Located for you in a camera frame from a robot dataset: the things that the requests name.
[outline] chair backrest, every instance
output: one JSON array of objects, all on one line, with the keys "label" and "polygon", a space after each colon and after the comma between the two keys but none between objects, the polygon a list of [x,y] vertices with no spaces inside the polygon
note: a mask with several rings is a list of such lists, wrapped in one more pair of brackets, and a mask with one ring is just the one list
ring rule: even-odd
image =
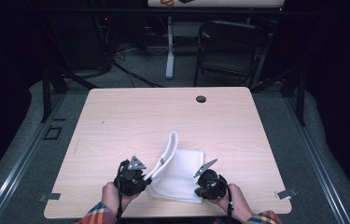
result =
[{"label": "chair backrest", "polygon": [[269,40],[268,35],[260,28],[243,23],[230,21],[209,21],[199,29],[200,43],[211,39],[230,44],[262,47]]}]

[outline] desk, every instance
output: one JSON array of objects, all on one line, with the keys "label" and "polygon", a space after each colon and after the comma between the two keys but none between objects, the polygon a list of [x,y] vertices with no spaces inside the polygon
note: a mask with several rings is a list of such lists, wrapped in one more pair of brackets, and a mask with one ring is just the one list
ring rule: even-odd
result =
[{"label": "desk", "polygon": [[[198,103],[196,97],[206,97]],[[204,162],[243,190],[254,212],[289,213],[290,201],[275,198],[285,189],[249,89],[95,89],[87,98],[52,189],[45,217],[83,217],[101,200],[119,163],[132,155],[154,167],[169,133],[178,147],[204,151]],[[143,192],[124,217],[225,216],[207,201],[180,203]]]},{"label": "desk", "polygon": [[[188,3],[182,3],[174,0],[174,4],[170,7],[272,7],[280,8],[285,0],[194,0]],[[148,0],[149,7],[167,7],[161,4],[160,0]],[[168,61],[166,63],[167,79],[172,79],[174,76],[174,43],[173,43],[173,24],[172,17],[168,18]]]}]

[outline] person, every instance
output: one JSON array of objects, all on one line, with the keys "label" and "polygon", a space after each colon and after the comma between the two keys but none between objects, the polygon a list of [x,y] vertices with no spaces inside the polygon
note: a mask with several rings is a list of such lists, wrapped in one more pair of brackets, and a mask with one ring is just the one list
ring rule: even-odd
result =
[{"label": "person", "polygon": [[[259,214],[254,214],[250,209],[244,194],[241,189],[235,184],[229,184],[232,195],[232,218],[244,224],[253,223],[270,223],[282,224],[280,218],[273,211],[265,211]],[[123,195],[122,197],[122,211],[128,207],[129,203],[135,199],[139,194],[133,196]],[[218,205],[226,213],[228,209],[228,193],[224,198],[209,200],[210,203]],[[102,188],[102,200],[96,204],[90,212],[84,216],[77,224],[112,224],[116,223],[116,215],[119,207],[119,192],[114,186],[113,182],[108,182]],[[213,224],[223,224],[220,219],[216,219]]]}]

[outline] plaid shirt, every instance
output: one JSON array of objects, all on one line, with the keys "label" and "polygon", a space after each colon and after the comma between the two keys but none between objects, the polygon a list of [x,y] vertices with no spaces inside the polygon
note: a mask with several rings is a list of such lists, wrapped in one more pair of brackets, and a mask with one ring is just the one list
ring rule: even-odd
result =
[{"label": "plaid shirt", "polygon": [[[105,205],[103,203],[98,203],[77,224],[114,224],[116,221],[117,219],[108,211]],[[255,223],[282,224],[282,221],[273,211],[266,211],[254,215],[245,224]],[[213,224],[225,224],[225,222],[216,219]]]}]

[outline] white cloth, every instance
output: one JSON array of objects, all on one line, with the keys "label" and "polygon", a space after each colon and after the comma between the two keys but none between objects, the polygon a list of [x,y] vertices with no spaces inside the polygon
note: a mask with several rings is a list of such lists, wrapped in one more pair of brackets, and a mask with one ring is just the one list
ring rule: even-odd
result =
[{"label": "white cloth", "polygon": [[156,198],[165,198],[187,203],[201,203],[194,190],[198,177],[194,174],[203,165],[203,152],[177,149],[177,133],[172,132],[154,169],[145,176],[151,177],[147,193]]}]

